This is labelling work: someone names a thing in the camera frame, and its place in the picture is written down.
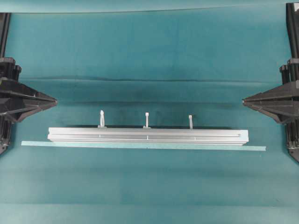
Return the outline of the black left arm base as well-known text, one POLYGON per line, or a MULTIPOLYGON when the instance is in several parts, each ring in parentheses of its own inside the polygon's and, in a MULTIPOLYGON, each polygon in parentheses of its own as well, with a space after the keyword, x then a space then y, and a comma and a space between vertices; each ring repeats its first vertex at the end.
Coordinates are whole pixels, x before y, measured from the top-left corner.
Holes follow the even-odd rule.
POLYGON ((11 122, 0 117, 0 154, 4 153, 10 145, 11 122))

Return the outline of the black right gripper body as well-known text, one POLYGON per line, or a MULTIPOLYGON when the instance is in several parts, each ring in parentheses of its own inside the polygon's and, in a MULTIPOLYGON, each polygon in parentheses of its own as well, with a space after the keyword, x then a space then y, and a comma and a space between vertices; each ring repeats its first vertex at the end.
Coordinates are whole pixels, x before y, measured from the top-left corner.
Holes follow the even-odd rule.
POLYGON ((295 90, 295 96, 287 98, 287 101, 292 102, 294 112, 292 115, 282 116, 283 124, 287 124, 299 118, 299 60, 289 59, 287 64, 284 64, 279 68, 279 71, 282 76, 283 85, 290 82, 295 83, 295 88, 292 88, 291 85, 287 86, 287 89, 295 90))

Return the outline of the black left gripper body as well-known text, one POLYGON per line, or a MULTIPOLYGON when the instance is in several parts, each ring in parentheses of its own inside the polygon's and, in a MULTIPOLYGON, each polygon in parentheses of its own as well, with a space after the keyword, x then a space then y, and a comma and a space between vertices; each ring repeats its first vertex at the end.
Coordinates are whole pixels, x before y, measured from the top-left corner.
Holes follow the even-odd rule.
POLYGON ((12 57, 0 58, 0 115, 10 121, 21 121, 20 72, 12 57))

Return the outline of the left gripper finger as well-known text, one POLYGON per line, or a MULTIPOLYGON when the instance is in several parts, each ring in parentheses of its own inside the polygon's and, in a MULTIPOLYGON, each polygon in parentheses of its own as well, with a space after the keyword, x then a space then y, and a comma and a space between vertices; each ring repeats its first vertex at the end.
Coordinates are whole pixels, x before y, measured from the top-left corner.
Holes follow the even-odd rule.
POLYGON ((57 102, 55 98, 52 98, 42 92, 38 92, 37 90, 12 79, 0 79, 0 92, 13 97, 57 102))
POLYGON ((57 105, 57 101, 7 101, 0 104, 0 115, 12 123, 22 122, 25 118, 57 105))

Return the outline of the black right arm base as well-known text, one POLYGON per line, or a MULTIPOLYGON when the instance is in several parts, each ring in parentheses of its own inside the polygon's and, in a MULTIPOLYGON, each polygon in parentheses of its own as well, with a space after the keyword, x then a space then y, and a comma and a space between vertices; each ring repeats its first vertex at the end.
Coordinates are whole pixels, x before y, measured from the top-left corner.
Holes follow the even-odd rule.
POLYGON ((288 153, 296 161, 299 162, 299 120, 286 125, 286 144, 288 153))

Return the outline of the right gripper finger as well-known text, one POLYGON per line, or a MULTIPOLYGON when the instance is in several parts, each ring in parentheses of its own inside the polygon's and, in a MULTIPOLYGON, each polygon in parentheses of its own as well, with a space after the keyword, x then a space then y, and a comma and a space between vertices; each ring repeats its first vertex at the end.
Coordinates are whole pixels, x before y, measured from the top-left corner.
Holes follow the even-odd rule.
POLYGON ((275 87, 265 92, 255 94, 251 97, 243 99, 244 102, 249 101, 267 101, 278 100, 283 98, 292 98, 299 96, 299 81, 292 81, 281 86, 275 87))
POLYGON ((260 112, 279 124, 287 124, 299 118, 298 101, 244 101, 243 105, 260 112))

